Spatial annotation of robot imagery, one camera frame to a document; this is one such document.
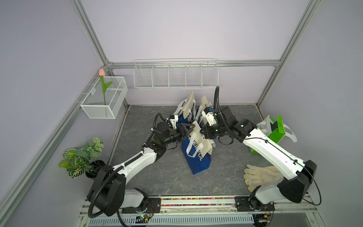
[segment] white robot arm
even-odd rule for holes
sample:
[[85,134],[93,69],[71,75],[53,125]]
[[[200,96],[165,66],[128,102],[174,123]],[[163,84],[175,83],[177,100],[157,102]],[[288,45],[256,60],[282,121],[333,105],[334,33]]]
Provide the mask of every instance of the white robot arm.
[[[312,184],[316,164],[310,160],[304,162],[290,154],[249,120],[237,121],[227,106],[222,109],[219,107],[218,92],[219,87],[215,93],[215,109],[208,107],[202,111],[203,116],[208,117],[208,124],[200,132],[206,139],[225,135],[237,139],[261,154],[284,176],[270,185],[257,187],[240,206],[248,211],[260,210],[272,201],[285,198],[295,203],[301,202]],[[139,189],[126,190],[125,185],[139,171],[157,161],[165,153],[166,145],[183,141],[194,128],[193,124],[176,125],[178,119],[174,115],[167,119],[161,117],[163,122],[156,126],[158,116],[161,117],[161,114],[156,115],[153,133],[138,154],[113,167],[105,165],[100,169],[87,197],[91,202],[88,212],[90,218],[102,212],[111,216],[119,208],[125,207],[136,207],[139,211],[146,209],[147,195]],[[93,214],[93,206],[101,211]]]

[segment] electrical wire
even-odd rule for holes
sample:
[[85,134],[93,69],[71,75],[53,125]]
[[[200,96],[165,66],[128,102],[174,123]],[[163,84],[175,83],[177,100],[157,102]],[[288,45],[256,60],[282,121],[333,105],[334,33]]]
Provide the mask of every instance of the electrical wire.
[[168,145],[166,145],[166,149],[167,149],[167,150],[173,150],[173,149],[175,149],[175,148],[177,148],[177,147],[178,147],[178,141],[176,142],[176,145],[175,145],[175,147],[173,147],[173,148],[168,149]]
[[240,141],[243,141],[243,138],[240,137],[239,135],[236,135],[228,126],[227,124],[227,119],[225,119],[225,115],[222,113],[220,107],[219,107],[219,86],[216,87],[216,90],[214,92],[214,102],[215,102],[215,105],[217,106],[217,110],[219,112],[219,114],[221,115],[221,118],[222,118],[222,122],[224,124],[224,126],[226,127],[227,131],[233,135],[234,137],[236,137],[237,140],[240,140]]
[[154,129],[156,128],[156,121],[157,121],[157,119],[158,119],[158,116],[160,116],[160,118],[161,118],[161,120],[163,120],[163,121],[166,121],[166,119],[165,118],[163,118],[163,116],[161,115],[161,113],[159,112],[159,113],[157,113],[156,115],[155,115],[155,118],[154,118],[154,123],[152,124],[152,133],[151,133],[151,135],[149,136],[149,138],[146,140],[146,142],[141,146],[141,149],[142,148],[144,148],[145,147],[145,145],[148,143],[148,142],[150,142],[150,140],[151,140],[151,138],[153,137],[153,135],[154,135]]
[[[156,127],[156,121],[158,119],[158,117],[160,116],[160,118],[163,120],[163,121],[166,121],[165,118],[163,118],[163,116],[161,115],[161,113],[157,113],[155,118],[154,118],[154,123],[153,123],[153,128]],[[144,147],[149,141],[150,139],[152,138],[152,136],[154,135],[154,131],[151,133],[151,135],[149,136],[149,138],[147,139],[147,141],[144,143],[144,145],[142,147]],[[99,194],[101,193],[101,191],[103,190],[103,188],[111,181],[113,180],[113,177],[117,174],[118,171],[122,170],[124,167],[126,167],[127,165],[129,165],[130,163],[132,163],[133,161],[135,161],[136,159],[140,158],[142,156],[142,153],[140,153],[138,156],[136,156],[135,158],[129,160],[128,162],[125,163],[125,166],[120,166],[118,167],[117,169],[115,169],[114,171],[112,171],[108,177],[101,183],[101,185],[99,186],[97,192],[94,194],[94,197],[93,199],[90,201],[90,206],[88,208],[88,217],[89,218],[95,218],[97,216],[99,216],[100,214],[102,214],[102,211],[99,211],[95,214],[93,214],[93,207],[96,203],[96,200],[99,196]]]
[[273,214],[274,214],[274,210],[272,211],[272,215],[271,215],[271,218],[270,218],[270,222],[267,223],[267,225],[265,227],[268,227],[270,225],[270,223],[272,222],[272,218],[273,218]]
[[118,220],[120,221],[121,225],[122,225],[123,227],[128,227],[128,226],[127,226],[127,225],[126,225],[126,224],[122,221],[121,216],[120,216],[120,211],[118,211],[118,209],[117,209],[116,213],[117,213],[117,217],[118,217]]
[[265,213],[266,213],[266,216],[267,216],[267,211],[266,211],[266,208],[268,208],[267,206],[264,207],[264,210],[265,210]]
[[223,136],[218,136],[218,142],[220,142],[221,144],[223,144],[223,145],[230,145],[230,144],[232,144],[233,143],[233,138],[231,137],[231,141],[229,142],[229,143],[222,143],[219,139],[221,138],[221,137],[223,137]]
[[172,123],[169,118],[166,119],[166,122],[168,122],[170,124],[170,126],[172,126]]
[[245,140],[248,140],[248,139],[261,139],[263,141],[265,141],[266,143],[269,143],[270,145],[272,145],[274,148],[276,148],[278,151],[280,151],[281,153],[283,153],[285,156],[287,156],[290,160],[294,161],[295,163],[297,163],[299,166],[303,167],[308,173],[309,175],[311,176],[311,178],[313,179],[314,183],[315,183],[315,186],[317,187],[318,189],[318,193],[319,193],[319,199],[320,199],[320,202],[318,204],[315,204],[315,203],[311,203],[309,201],[307,201],[306,199],[303,198],[303,200],[305,200],[306,202],[314,205],[314,206],[318,206],[321,204],[321,193],[320,193],[320,189],[318,187],[318,184],[317,182],[315,181],[313,175],[309,172],[309,170],[307,168],[305,168],[305,166],[301,165],[300,163],[298,163],[296,160],[292,159],[290,156],[288,156],[287,154],[285,154],[282,150],[280,150],[278,147],[276,147],[275,145],[273,145],[272,143],[270,143],[270,141],[268,141],[267,139],[262,139],[260,137],[251,137],[251,138],[245,138]]
[[152,207],[152,215],[151,215],[151,217],[150,218],[152,218],[153,216],[154,216],[154,213],[155,213],[155,208],[154,208],[154,206],[153,205],[147,205],[148,207]]

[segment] white wire basket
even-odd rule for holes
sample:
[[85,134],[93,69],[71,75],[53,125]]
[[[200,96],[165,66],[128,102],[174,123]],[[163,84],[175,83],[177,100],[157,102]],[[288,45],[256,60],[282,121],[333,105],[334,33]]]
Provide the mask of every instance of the white wire basket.
[[190,89],[218,85],[217,61],[135,63],[135,88]]
[[123,77],[105,76],[103,80],[105,84],[112,81],[105,92],[105,98],[103,97],[101,81],[98,78],[81,102],[81,107],[89,118],[115,119],[125,99],[127,85]]

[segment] white glove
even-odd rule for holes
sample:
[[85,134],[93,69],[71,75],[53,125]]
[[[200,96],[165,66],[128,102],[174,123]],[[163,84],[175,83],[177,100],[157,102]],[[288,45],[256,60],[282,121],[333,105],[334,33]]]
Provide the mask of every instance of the white glove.
[[247,165],[245,173],[243,178],[245,179],[245,183],[248,185],[248,190],[250,192],[253,192],[253,190],[260,185],[269,185],[284,177],[274,166],[257,167]]

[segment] green leaf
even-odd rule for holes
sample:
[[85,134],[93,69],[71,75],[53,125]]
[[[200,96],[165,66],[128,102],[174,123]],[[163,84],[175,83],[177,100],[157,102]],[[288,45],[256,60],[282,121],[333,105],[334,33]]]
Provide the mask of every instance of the green leaf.
[[79,168],[81,166],[84,166],[86,164],[86,160],[83,159],[82,157],[76,157],[74,156],[71,160],[71,165],[75,168]]
[[92,153],[92,152],[91,152],[91,151],[86,151],[86,152],[87,152],[87,158],[88,158],[88,159],[91,159],[91,153]]
[[107,84],[105,84],[104,86],[102,86],[102,92],[105,93],[107,88],[112,84],[112,81],[108,82]]
[[84,159],[88,159],[88,153],[85,152],[85,151],[83,151],[83,150],[77,151],[77,153],[75,154],[75,156],[82,157]]
[[59,163],[59,167],[61,167],[61,168],[69,168],[69,167],[71,167],[71,165],[70,165],[70,163],[69,163],[68,160],[63,160],[63,161],[61,161],[61,163]]
[[87,172],[93,172],[93,169],[94,169],[94,167],[93,167],[93,165],[90,165],[89,167],[88,167],[88,171]]
[[88,148],[87,148],[87,151],[88,151],[89,153],[93,152],[93,146],[88,147]]
[[70,166],[69,168],[67,168],[67,171],[71,171],[71,170],[75,170],[76,168],[74,168],[73,166]]
[[96,160],[97,158],[99,158],[99,157],[101,157],[101,153],[100,152],[97,152],[97,151],[93,151],[93,152],[91,152],[91,158],[93,159],[93,160]]
[[101,149],[101,148],[99,148],[99,147],[94,147],[94,148],[93,148],[93,150],[94,150],[94,151],[97,151],[97,152],[102,152],[102,149]]
[[89,147],[88,145],[84,145],[80,150],[86,151],[88,147]]
[[97,143],[97,144],[95,144],[95,146],[102,149],[104,145],[103,145],[103,143]]
[[80,169],[83,169],[84,171],[88,171],[89,165],[83,165],[79,167]]
[[100,143],[100,142],[101,142],[101,140],[100,140],[98,137],[94,137],[94,138],[92,139],[92,141],[93,141],[95,144],[97,144],[97,143]]
[[75,169],[75,170],[70,170],[69,171],[69,176],[72,177],[72,178],[77,178],[77,177],[81,176],[84,172],[85,172],[85,170],[83,170],[81,168],[78,168],[78,169]]
[[105,86],[105,81],[103,80],[103,76],[99,76],[99,80],[101,81],[102,87]]
[[76,153],[77,153],[76,149],[70,148],[70,149],[66,150],[66,153],[64,153],[63,156],[65,159],[72,159]]

